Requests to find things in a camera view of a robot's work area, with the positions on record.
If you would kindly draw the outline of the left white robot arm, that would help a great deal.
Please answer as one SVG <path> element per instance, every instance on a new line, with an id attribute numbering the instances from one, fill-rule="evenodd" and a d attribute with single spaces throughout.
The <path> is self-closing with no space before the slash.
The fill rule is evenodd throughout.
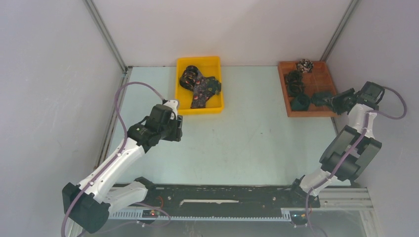
<path id="1" fill-rule="evenodd" d="M 164 100 L 155 105 L 149 116 L 124 129 L 124 138 L 108 158 L 78 184 L 68 183 L 62 189 L 64 222 L 73 220 L 83 233 L 93 234 L 107 222 L 110 214 L 136 202 L 152 205 L 156 192 L 139 181 L 111 193 L 111 188 L 138 159 L 159 141 L 179 142 L 182 119 L 177 100 Z"/>

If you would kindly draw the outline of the dark green leaf tie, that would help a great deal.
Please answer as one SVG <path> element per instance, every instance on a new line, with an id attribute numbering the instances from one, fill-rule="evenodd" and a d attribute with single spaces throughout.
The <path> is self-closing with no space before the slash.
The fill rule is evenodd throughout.
<path id="1" fill-rule="evenodd" d="M 330 106 L 332 93 L 330 91 L 316 92 L 312 95 L 310 101 L 316 107 Z"/>

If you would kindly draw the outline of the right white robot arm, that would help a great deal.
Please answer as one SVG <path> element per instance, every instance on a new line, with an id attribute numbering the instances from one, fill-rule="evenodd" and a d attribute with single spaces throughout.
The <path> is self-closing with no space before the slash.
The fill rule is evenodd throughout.
<path id="1" fill-rule="evenodd" d="M 374 137 L 373 122 L 384 93 L 384 87 L 368 81 L 358 92 L 351 88 L 337 95 L 313 95 L 315 106 L 327 106 L 338 115 L 346 113 L 349 123 L 325 149 L 321 166 L 292 184 L 287 193 L 291 205 L 301 206 L 307 197 L 316 197 L 335 181 L 355 180 L 370 164 L 382 148 Z"/>

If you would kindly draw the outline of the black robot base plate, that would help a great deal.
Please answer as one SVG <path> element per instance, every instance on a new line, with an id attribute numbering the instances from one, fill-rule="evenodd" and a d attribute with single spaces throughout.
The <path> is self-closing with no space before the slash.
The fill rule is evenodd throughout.
<path id="1" fill-rule="evenodd" d="M 318 197 L 281 186 L 161 185 L 150 186 L 144 204 L 171 217 L 280 218 L 287 208 L 319 208 Z"/>

